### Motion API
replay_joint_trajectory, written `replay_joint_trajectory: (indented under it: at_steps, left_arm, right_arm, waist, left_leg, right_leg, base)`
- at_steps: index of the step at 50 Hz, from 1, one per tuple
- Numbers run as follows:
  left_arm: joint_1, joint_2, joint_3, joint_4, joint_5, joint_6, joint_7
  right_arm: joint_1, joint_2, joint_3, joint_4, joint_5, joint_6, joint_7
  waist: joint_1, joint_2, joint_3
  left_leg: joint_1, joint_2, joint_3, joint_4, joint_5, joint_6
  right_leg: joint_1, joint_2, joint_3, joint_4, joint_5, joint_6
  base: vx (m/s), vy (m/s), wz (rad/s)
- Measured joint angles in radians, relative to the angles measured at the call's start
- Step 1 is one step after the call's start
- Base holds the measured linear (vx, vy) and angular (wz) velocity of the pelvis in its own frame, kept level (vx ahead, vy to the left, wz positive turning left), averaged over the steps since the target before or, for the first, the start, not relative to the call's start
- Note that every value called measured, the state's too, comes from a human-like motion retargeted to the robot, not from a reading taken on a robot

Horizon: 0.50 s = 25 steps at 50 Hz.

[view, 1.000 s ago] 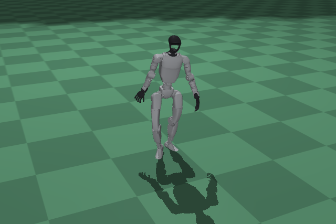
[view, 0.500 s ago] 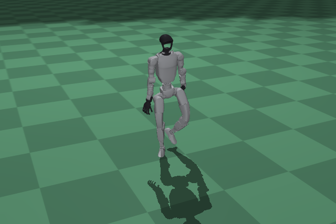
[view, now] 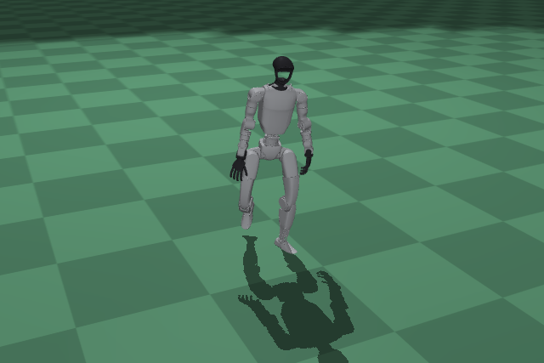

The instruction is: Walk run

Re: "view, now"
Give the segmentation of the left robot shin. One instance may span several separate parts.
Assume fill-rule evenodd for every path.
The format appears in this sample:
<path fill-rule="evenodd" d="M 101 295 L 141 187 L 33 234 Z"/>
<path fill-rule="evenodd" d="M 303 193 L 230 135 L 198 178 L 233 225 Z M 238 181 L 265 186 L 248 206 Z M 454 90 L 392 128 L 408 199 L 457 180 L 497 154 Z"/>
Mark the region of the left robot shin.
<path fill-rule="evenodd" d="M 290 210 L 282 210 L 281 208 L 279 209 L 279 223 L 280 223 L 279 242 L 281 243 L 287 240 L 290 228 L 292 227 L 292 223 L 295 217 L 295 212 L 296 212 L 296 204 L 292 205 Z"/>

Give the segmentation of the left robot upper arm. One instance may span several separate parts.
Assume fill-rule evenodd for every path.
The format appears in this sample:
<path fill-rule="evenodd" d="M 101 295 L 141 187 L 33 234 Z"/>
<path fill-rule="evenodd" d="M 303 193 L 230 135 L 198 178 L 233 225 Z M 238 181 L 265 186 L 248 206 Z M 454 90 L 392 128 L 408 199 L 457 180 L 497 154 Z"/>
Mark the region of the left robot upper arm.
<path fill-rule="evenodd" d="M 297 94 L 297 117 L 298 117 L 298 123 L 297 126 L 301 130 L 305 130 L 307 128 L 311 127 L 311 121 L 307 118 L 308 113 L 308 96 L 307 94 L 299 88 L 295 88 L 296 94 Z"/>

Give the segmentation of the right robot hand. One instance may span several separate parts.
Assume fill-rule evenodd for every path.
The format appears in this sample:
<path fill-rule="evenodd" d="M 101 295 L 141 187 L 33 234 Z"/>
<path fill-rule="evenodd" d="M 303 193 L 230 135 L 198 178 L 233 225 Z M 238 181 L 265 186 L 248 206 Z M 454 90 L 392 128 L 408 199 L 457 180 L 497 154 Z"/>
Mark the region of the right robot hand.
<path fill-rule="evenodd" d="M 245 167 L 245 162 L 244 160 L 246 160 L 246 156 L 247 156 L 247 151 L 245 151 L 245 154 L 244 156 L 238 156 L 237 153 L 236 153 L 236 160 L 234 161 L 233 165 L 232 165 L 232 168 L 231 168 L 231 171 L 230 171 L 230 177 L 232 178 L 232 173 L 233 173 L 233 179 L 235 179 L 235 173 L 236 173 L 236 170 L 237 170 L 237 174 L 236 174 L 236 180 L 238 180 L 238 176 L 239 176 L 239 173 L 240 173 L 240 180 L 242 181 L 242 171 L 243 171 L 243 168 L 244 168 L 244 171 L 245 171 L 245 175 L 247 176 L 247 169 Z M 234 170 L 235 169 L 235 170 Z"/>

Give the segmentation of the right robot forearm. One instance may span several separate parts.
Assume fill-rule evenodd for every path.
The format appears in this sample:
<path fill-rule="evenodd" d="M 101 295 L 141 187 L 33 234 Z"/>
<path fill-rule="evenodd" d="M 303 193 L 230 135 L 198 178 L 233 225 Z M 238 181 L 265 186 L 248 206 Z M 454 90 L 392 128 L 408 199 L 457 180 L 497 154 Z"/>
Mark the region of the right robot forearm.
<path fill-rule="evenodd" d="M 238 156 L 244 156 L 245 154 L 245 151 L 247 150 L 247 147 L 248 147 L 248 143 L 249 142 L 249 138 L 251 136 L 251 131 L 249 131 L 248 129 L 244 129 L 246 125 L 246 118 L 244 118 L 242 124 L 241 124 L 241 131 L 240 131 L 240 142 L 238 144 L 238 151 L 237 151 L 237 155 Z"/>

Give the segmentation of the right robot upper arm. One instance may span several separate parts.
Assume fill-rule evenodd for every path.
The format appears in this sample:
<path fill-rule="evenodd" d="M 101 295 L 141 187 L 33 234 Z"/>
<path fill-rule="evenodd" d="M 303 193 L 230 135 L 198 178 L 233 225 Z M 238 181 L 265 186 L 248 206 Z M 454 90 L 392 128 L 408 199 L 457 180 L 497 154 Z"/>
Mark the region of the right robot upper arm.
<path fill-rule="evenodd" d="M 253 117 L 256 113 L 258 102 L 260 102 L 264 96 L 264 92 L 264 88 L 251 88 L 249 90 L 245 110 L 246 125 L 244 129 L 253 130 L 255 128 L 256 120 L 254 120 Z"/>

